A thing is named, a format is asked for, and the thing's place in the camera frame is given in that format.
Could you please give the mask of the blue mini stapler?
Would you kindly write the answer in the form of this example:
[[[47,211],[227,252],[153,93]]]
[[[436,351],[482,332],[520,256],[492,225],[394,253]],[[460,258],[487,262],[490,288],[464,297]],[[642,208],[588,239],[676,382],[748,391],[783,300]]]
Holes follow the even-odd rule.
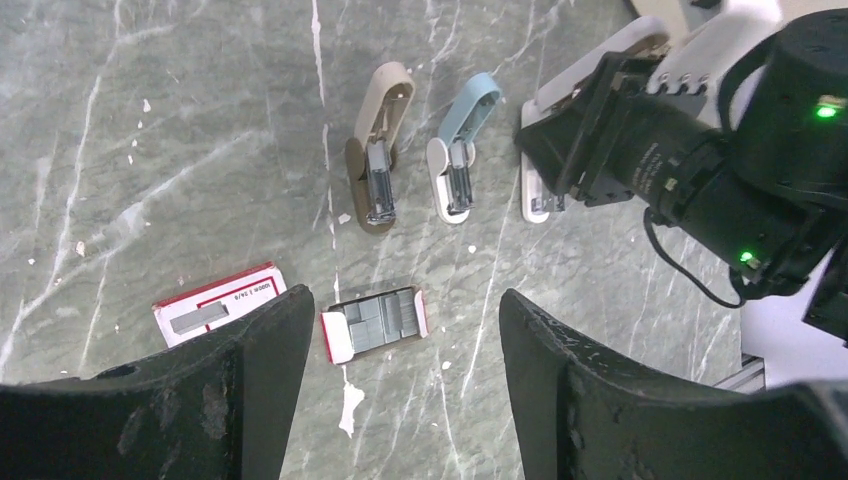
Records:
[[[501,97],[502,91],[489,73],[472,76],[427,144],[425,157],[435,210],[447,224],[463,223],[474,206],[470,175],[476,159],[474,139]]]

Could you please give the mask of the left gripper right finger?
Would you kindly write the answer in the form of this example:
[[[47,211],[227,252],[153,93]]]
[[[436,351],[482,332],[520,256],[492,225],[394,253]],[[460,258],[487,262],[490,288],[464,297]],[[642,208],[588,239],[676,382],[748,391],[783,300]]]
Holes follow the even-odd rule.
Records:
[[[843,479],[847,385],[754,394],[684,380],[570,328],[516,290],[499,304],[528,479]]]

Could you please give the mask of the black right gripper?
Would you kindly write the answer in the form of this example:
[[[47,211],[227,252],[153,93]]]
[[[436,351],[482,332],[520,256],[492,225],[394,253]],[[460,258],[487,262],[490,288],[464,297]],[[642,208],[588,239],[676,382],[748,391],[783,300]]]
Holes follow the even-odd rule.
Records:
[[[847,12],[791,20],[718,89],[649,94],[668,54],[629,25],[562,73],[569,92],[515,142],[552,193],[642,199],[647,232],[677,227],[729,269],[741,302],[791,296],[847,235]]]

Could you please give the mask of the red staple box sleeve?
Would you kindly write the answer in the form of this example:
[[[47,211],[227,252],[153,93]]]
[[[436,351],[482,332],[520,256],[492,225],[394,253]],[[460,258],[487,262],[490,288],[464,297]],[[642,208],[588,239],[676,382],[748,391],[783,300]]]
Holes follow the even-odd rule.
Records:
[[[237,320],[287,289],[272,262],[184,292],[152,306],[168,347],[173,348]]]

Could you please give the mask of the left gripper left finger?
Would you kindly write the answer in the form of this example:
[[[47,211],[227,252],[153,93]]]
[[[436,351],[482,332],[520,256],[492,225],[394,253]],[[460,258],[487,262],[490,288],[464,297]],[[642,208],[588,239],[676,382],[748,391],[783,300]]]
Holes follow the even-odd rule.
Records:
[[[243,318],[104,371],[1,389],[5,479],[276,479],[315,304],[297,285]]]

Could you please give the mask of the beige stapler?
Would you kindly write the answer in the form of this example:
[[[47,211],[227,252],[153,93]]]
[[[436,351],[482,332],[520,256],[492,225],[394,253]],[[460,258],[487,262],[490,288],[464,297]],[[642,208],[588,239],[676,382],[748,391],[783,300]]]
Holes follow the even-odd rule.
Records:
[[[345,144],[345,161],[355,217],[371,235],[384,235],[395,224],[391,173],[398,160],[396,139],[416,91],[406,67],[397,61],[378,67],[368,84]]]

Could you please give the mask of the staple box tray with staples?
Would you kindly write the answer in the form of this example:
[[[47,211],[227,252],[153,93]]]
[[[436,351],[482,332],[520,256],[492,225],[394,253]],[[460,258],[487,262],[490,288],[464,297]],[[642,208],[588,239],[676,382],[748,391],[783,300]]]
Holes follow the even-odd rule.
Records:
[[[425,294],[418,285],[331,305],[320,313],[320,322],[333,365],[430,335]]]

